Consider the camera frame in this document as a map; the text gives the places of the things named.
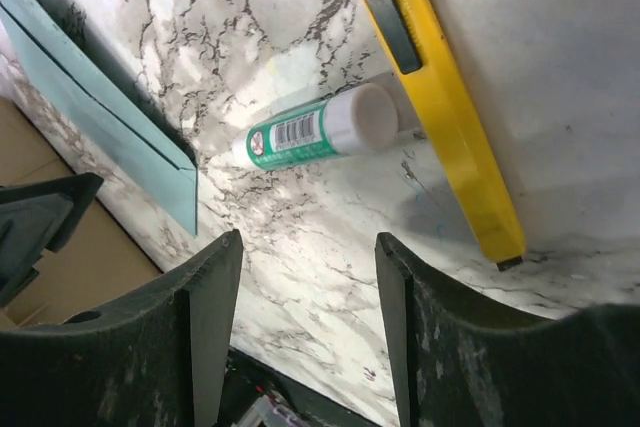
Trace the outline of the green white glue stick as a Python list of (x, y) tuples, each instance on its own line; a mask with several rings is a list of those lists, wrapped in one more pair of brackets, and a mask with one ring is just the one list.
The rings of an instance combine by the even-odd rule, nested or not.
[(382, 87), (366, 83), (328, 99), (285, 110), (234, 140), (236, 164), (274, 171), (390, 147), (399, 115)]

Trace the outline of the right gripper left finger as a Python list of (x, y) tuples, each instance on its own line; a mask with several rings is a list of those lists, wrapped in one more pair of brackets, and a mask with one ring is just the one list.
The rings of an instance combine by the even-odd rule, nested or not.
[(242, 259), (241, 234), (232, 230), (64, 323), (3, 332), (2, 424), (215, 424)]

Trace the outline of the teal envelope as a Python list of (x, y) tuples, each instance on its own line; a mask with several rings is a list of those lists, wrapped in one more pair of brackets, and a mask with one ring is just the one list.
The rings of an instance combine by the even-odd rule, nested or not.
[(1, 0), (1, 21), (29, 81), (189, 234), (197, 169), (75, 45), (36, 0)]

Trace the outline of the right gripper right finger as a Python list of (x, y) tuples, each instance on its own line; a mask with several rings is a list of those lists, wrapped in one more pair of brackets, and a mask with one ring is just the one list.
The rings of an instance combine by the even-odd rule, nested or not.
[(558, 320), (502, 304), (389, 233), (375, 263), (404, 426), (635, 426), (639, 310), (604, 304)]

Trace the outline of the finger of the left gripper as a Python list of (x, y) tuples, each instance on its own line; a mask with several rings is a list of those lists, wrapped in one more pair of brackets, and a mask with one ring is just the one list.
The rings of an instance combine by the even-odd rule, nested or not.
[(39, 275), (43, 251), (66, 245), (102, 184), (84, 173), (1, 189), (2, 306)]

